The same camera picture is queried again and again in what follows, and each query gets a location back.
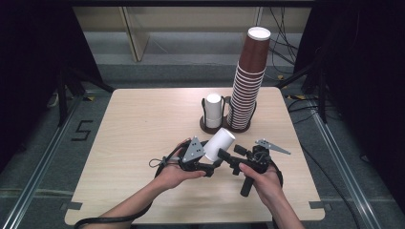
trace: wooden tabletop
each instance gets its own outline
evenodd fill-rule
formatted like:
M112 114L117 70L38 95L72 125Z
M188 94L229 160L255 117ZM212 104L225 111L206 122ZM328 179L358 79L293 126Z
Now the wooden tabletop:
M153 158L167 156L190 136L200 141L212 135L200 128L202 99L208 94L232 95L232 88L120 89L110 100L93 148L77 184L65 221L97 217L146 185L156 172ZM271 152L284 176L284 192L301 220L320 220L323 209L311 209L320 201L308 164L292 126L286 104L277 88L261 88L250 128L234 134L234 144L251 150L255 140L291 152ZM233 156L234 144L228 152ZM248 198L240 191L245 177L233 176L224 162L213 177L187 180L155 199L151 209L135 223L209 223L270 221L271 214L252 188Z

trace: forearm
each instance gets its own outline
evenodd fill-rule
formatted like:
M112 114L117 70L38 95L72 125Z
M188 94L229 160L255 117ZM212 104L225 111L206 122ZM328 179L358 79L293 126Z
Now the forearm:
M167 189L160 185L160 182L153 179L145 187L137 191L135 194L125 199L116 207L112 208L108 212L101 215L102 218L119 218L134 215L144 208L146 208L158 195ZM126 221L121 223L104 223L104 224L89 224L86 229L92 228L111 228L121 229L129 228L132 221Z
M280 194L277 198L269 201L266 204L267 209L273 215L277 225L281 229L300 229L304 228L301 220L298 219L291 205L289 205L284 194Z

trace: person's left hand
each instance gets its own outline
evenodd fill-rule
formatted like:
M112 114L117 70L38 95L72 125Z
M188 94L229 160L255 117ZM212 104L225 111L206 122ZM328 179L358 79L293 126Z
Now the person's left hand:
M185 141L181 142L178 144L183 144L187 140L190 140L190 138L187 138ZM178 149L176 153L173 154L173 156L178 156L179 152L181 151L181 148ZM198 177L203 177L205 176L204 171L193 171L193 172L187 172L184 171L179 164L177 164L177 161L175 160L169 160L170 163L173 164L168 164L164 169L161 171L161 173L155 178L159 182L161 182L161 185L163 186L164 189L173 189L179 186L183 181L187 179L192 179L192 178L198 178Z

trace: person's right hand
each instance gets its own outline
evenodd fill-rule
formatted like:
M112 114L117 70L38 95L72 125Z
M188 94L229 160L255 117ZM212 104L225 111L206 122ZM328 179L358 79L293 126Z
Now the person's right hand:
M263 174L257 173L243 163L239 164L239 168L242 170L242 172L244 172L245 176L252 177L255 180L253 185L256 188L262 203L267 208L270 207L275 198L279 198L280 195L284 195L274 166L268 166L267 171Z

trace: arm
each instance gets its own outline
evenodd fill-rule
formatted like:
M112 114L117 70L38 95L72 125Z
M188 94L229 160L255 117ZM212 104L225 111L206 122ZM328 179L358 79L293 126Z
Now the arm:
M284 195L274 167L269 166L264 174L256 173L256 171L243 163L240 163L239 167L246 176L255 180L253 185L262 203L273 215L280 228L304 228Z
M125 199L116 207L112 208L108 212L101 215L103 218L115 218L130 216L136 214L148 206L158 195L173 189L181 184L183 181L190 178L203 177L205 172L195 171L195 172L185 172L180 168L179 165L168 165L161 173L149 182L145 187L137 191L135 194ZM89 224L84 228L109 228L109 229L120 229L129 228L132 221L126 221L121 223L105 223L105 224Z

